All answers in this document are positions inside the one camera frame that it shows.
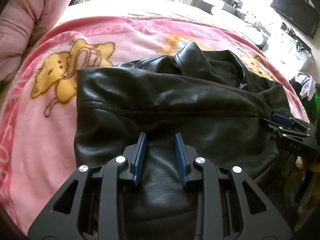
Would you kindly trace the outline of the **lavender white garment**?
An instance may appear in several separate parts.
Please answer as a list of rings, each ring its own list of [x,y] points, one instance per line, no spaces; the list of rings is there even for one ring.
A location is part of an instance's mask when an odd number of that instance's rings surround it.
[[[295,76],[295,81],[301,85],[300,98],[306,98],[308,101],[311,101],[316,92],[316,81],[312,75],[306,72],[298,72]]]

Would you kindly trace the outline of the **pink cartoon fleece blanket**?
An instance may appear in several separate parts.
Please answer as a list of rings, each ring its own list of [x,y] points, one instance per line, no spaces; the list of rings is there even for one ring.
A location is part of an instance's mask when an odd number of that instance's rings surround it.
[[[1,204],[22,235],[76,167],[76,75],[66,69],[172,56],[190,41],[202,50],[231,50],[250,72],[278,81],[293,116],[308,119],[289,82],[235,32],[169,16],[67,21],[37,42],[2,106]]]

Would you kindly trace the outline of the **black flat television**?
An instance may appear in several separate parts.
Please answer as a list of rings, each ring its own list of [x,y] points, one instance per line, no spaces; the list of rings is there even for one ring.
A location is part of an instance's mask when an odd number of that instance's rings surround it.
[[[314,38],[319,25],[319,14],[310,3],[305,0],[272,0],[270,6],[305,35]]]

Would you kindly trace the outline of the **white dresser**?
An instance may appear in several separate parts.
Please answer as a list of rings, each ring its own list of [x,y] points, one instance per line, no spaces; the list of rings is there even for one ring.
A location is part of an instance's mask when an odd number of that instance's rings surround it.
[[[268,61],[288,80],[313,63],[311,49],[285,23],[272,30],[263,52]]]

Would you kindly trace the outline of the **pink quilted duvet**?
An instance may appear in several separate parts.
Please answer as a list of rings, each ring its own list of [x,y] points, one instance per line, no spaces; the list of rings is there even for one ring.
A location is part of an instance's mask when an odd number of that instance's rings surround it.
[[[1,13],[1,81],[11,81],[25,50],[58,22],[71,0],[9,0]]]

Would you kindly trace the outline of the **beige bed sheet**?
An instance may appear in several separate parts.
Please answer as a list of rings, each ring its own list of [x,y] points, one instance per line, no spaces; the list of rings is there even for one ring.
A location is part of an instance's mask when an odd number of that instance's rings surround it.
[[[225,10],[216,9],[211,15],[197,7],[165,0],[91,0],[67,7],[58,24],[94,16],[172,18],[224,29],[260,47],[267,40],[262,32]]]

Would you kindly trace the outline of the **black leather jacket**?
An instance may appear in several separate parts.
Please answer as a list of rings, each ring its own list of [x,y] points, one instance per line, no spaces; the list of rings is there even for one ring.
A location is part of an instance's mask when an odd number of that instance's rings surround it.
[[[177,133],[214,165],[240,166],[285,219],[285,153],[262,120],[289,116],[289,102],[231,51],[191,42],[174,56],[79,70],[77,82],[78,165],[102,166],[146,134],[140,181],[123,191],[126,239],[195,239],[198,194],[180,179]]]

